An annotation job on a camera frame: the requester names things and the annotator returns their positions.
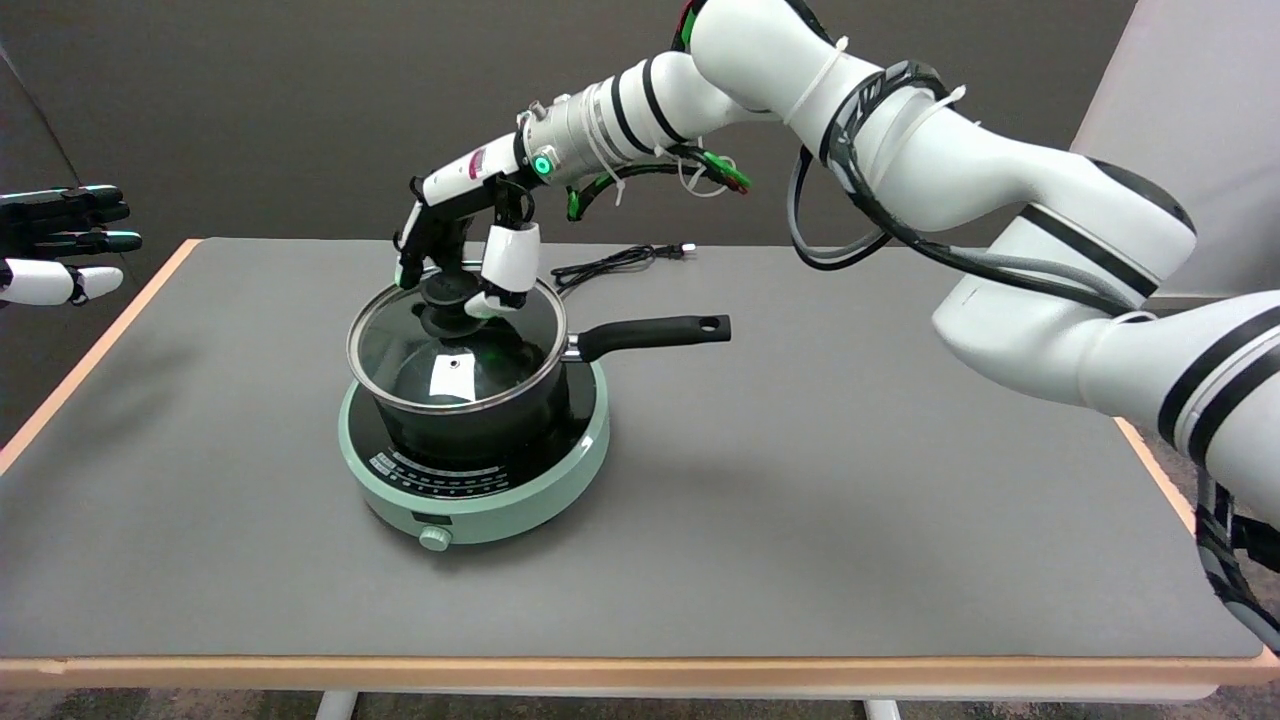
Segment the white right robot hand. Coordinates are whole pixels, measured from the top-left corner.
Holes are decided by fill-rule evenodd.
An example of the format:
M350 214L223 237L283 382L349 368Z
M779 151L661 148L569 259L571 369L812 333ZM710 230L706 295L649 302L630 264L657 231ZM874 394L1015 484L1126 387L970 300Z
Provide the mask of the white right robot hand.
M410 181L413 208L393 245L396 283L416 290L429 334L461 337L524 307L538 279L541 234L532 188L540 183L517 138L504 136ZM474 218L493 210L479 272L465 265Z

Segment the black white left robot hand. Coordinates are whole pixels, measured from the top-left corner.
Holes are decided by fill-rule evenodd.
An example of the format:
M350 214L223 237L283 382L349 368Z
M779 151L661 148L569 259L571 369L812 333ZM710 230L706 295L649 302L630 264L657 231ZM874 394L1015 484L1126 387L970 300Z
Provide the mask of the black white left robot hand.
M82 306L118 290L125 281L120 268L65 260L141 249L140 233L109 228L129 215L124 193L114 184L4 193L3 305Z

